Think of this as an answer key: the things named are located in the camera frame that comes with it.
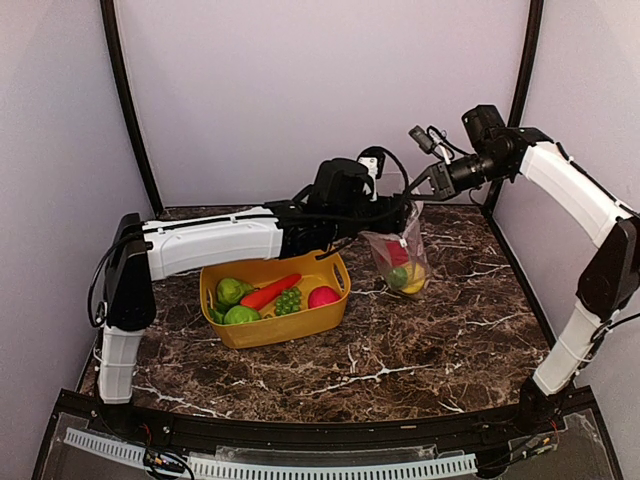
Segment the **carrot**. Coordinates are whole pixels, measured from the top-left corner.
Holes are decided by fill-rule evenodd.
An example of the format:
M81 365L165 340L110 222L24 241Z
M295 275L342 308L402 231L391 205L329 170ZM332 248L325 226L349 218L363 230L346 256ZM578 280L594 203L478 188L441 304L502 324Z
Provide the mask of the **carrot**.
M283 291L293 287L300 281L301 278L302 275L300 275L299 273L294 273L293 275L289 275L288 277L281 278L271 285L267 285L260 290L250 293L242 300L240 300L240 305L253 308L255 310L261 310L266 307L269 302L275 300L276 297Z

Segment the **white backdrop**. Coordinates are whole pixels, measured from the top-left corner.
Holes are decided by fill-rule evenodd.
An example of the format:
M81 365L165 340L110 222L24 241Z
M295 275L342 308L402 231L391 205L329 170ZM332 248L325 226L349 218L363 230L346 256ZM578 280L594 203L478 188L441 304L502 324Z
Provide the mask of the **white backdrop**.
M468 147L464 112L508 117L528 3L119 0L165 205L290 197L322 160L372 144L416 175L434 161L407 135L416 124Z
M96 332L87 287L122 215L151 215L98 2L0 1L0 480L31 478Z

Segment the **brown marble table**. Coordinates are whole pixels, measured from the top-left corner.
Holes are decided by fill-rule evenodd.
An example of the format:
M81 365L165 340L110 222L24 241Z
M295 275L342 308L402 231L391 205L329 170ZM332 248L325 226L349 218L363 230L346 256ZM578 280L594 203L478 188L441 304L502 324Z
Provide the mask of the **brown marble table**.
M171 209L165 219L228 210ZM352 291L331 331L248 350L225 347L203 317L199 272L154 285L158 315L140 345L137 405L211 417L362 422L517 402L546 341L475 207L425 206L432 278L424 298L387 291L358 240L342 256ZM93 364L81 391L91 393Z

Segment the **yellow basket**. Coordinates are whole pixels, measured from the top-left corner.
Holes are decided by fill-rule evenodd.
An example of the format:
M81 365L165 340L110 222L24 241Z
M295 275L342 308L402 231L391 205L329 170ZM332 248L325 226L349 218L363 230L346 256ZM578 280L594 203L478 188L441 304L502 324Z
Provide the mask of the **yellow basket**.
M243 260L202 269L200 274L200 304L202 313L222 342L231 348L249 348L286 342L331 330L342 322L351 279L339 254L316 260L321 251L287 260ZM238 325L218 325L209 315L216 298L216 286L225 277L237 278L262 288L287 275L299 273L297 287L302 293L303 310L281 317L275 316L275 300L260 310L263 320ZM340 293L340 300L324 307L308 309L309 294L316 288L328 286ZM265 315L273 318L264 319Z

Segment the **white wall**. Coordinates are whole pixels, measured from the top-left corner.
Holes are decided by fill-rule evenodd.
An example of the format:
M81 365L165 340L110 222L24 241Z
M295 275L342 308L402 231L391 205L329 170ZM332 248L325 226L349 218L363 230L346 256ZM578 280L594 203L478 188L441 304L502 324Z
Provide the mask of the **white wall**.
M30 478L94 332L95 263L148 214L97 1L0 2L0 479Z
M640 208L640 4L545 2L539 52L523 124L561 141L616 196ZM497 219L556 334L574 303L578 276L595 253L586 234L550 198L518 180ZM640 295L622 314L640 311ZM614 331L579 377L591 384L625 478L640 457L640 322Z
M408 137L462 146L478 103L508 116L527 0L120 0L138 115L166 205L288 198L334 156Z

